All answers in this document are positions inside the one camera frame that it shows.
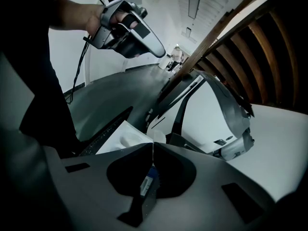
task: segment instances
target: person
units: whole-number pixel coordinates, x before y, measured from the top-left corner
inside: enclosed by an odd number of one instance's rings
[[[180,50],[179,46],[176,46],[171,53],[171,59],[173,60],[173,63],[171,67],[168,69],[169,72],[171,72],[180,63],[181,57],[182,57],[182,51]]]
[[[176,75],[178,71],[182,68],[183,62],[184,62],[184,53],[182,53],[180,63],[173,69],[174,75]]]
[[[54,147],[61,158],[72,157],[88,143],[76,137],[70,111],[50,62],[48,31],[50,27],[86,30],[93,36],[100,26],[104,6],[70,0],[1,0],[0,3],[0,49],[35,95],[20,130],[41,145]],[[118,12],[111,23],[121,22],[126,15]]]

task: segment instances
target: gray plastic part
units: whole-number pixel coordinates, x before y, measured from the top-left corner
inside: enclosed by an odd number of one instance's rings
[[[77,230],[249,230],[261,217],[249,224],[244,223],[221,187],[230,183],[238,184],[263,210],[274,205],[265,190],[225,161],[161,144],[192,161],[197,176],[179,197],[157,199],[151,212],[134,229],[117,220],[120,214],[129,210],[132,197],[118,194],[107,179],[106,171],[113,161],[144,145],[63,160],[58,158],[54,149],[45,148],[52,179]],[[65,166],[81,163],[90,167],[72,173],[65,170]],[[123,177],[134,176],[123,172]]]
[[[122,4],[125,4],[125,1],[121,1],[118,2],[116,4],[113,4],[112,6],[108,7],[107,10],[102,13],[101,15],[101,27],[99,29],[99,32],[95,35],[93,42],[94,42],[94,46],[98,49],[107,49],[104,46],[103,40],[105,41],[110,41],[110,39],[108,37],[112,36],[112,33],[104,34],[103,32],[105,30],[108,30],[109,32],[112,30],[112,26],[110,25],[110,20],[112,18],[112,16],[116,13],[116,11],[119,10],[119,7]],[[160,40],[158,39],[158,37],[155,35],[155,33],[150,29],[150,27],[144,22],[143,18],[147,15],[146,9],[145,8],[138,8],[138,6],[134,3],[127,3],[127,5],[129,5],[129,7],[131,8],[130,11],[126,11],[128,13],[131,13],[132,15],[134,15],[138,22],[143,24],[143,26],[145,28],[147,28],[150,33],[142,38],[134,29],[129,29],[127,27],[125,27],[123,24],[121,24],[127,31],[128,33],[130,33],[136,40],[138,40],[141,44],[144,45],[144,47],[146,47],[154,56],[160,58],[163,57],[166,54],[165,48],[163,46],[163,44],[160,42]]]
[[[111,34],[111,31],[101,26],[98,28],[95,38],[92,40],[91,44],[97,49],[108,49],[110,48],[108,44],[113,39],[114,37]]]
[[[226,161],[232,160],[248,152],[253,145],[249,131],[245,131],[242,137],[221,148],[221,157]]]
[[[205,72],[199,71],[199,73],[209,83],[215,93],[230,131],[235,137],[240,138],[244,131],[250,126],[250,121],[246,112],[220,81]]]

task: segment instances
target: hand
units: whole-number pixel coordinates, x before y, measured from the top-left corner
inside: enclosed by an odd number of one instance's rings
[[[96,12],[89,18],[86,24],[86,31],[91,35],[94,36],[96,30],[101,26],[100,16],[103,11],[104,7],[99,6]],[[110,20],[112,24],[117,24],[121,22],[128,13],[125,12],[117,12]],[[138,23],[136,21],[130,24],[130,28],[133,29]]]

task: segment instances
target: white wall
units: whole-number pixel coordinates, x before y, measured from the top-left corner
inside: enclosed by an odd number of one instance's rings
[[[171,53],[178,42],[181,28],[180,8],[178,0],[142,0],[142,6],[148,15],[144,21],[157,35],[164,45],[166,52]],[[151,53],[129,59],[126,68],[154,64],[160,59]]]
[[[253,105],[255,145],[229,163],[261,185],[275,201],[294,191],[308,162],[308,115]]]
[[[96,3],[97,0],[72,0],[78,3]],[[49,30],[51,63],[63,92],[73,87],[79,58],[85,41],[84,31]],[[76,85],[84,82],[84,68],[80,69]]]
[[[195,51],[195,49],[197,49],[201,41],[202,40],[199,40],[199,42],[194,44],[188,38],[181,35],[181,37],[179,38],[179,46],[181,49],[183,49],[187,54],[191,56],[192,53]]]
[[[91,47],[90,81],[122,72],[125,60],[124,56],[114,50],[98,50]]]

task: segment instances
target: white surface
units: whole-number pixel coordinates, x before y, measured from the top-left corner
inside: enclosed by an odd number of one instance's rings
[[[174,120],[177,116],[178,110],[180,108],[180,105],[184,99],[184,97],[191,91],[193,90],[196,86],[194,86],[194,88],[190,88],[190,86],[192,86],[195,82],[199,83],[203,78],[201,76],[199,76],[198,78],[196,78],[183,92],[181,92],[181,94],[175,98],[170,104],[172,104],[173,102],[176,102],[178,99],[180,99],[171,109],[167,110],[167,112],[165,114],[163,114],[160,118],[158,118],[158,116],[149,124],[149,127],[147,129],[147,135],[149,134],[149,136],[151,135],[151,130],[159,130],[161,131],[164,135],[167,135],[169,133],[171,133],[172,131],[172,127],[174,124]]]
[[[154,142],[166,143],[166,136],[160,130],[152,129],[147,134]]]
[[[308,162],[308,115],[253,104],[255,145],[230,165],[279,200],[294,191]]]
[[[144,21],[162,42],[166,52],[171,53],[180,36],[180,9],[178,0],[142,0],[148,15]],[[128,60],[127,68],[160,62],[151,53]]]
[[[219,139],[228,145],[237,138],[230,131],[221,111],[217,97],[208,82],[204,83],[187,102],[182,137],[206,153],[221,148],[213,143]]]
[[[153,143],[153,140],[123,121],[96,154],[123,150],[141,143]]]

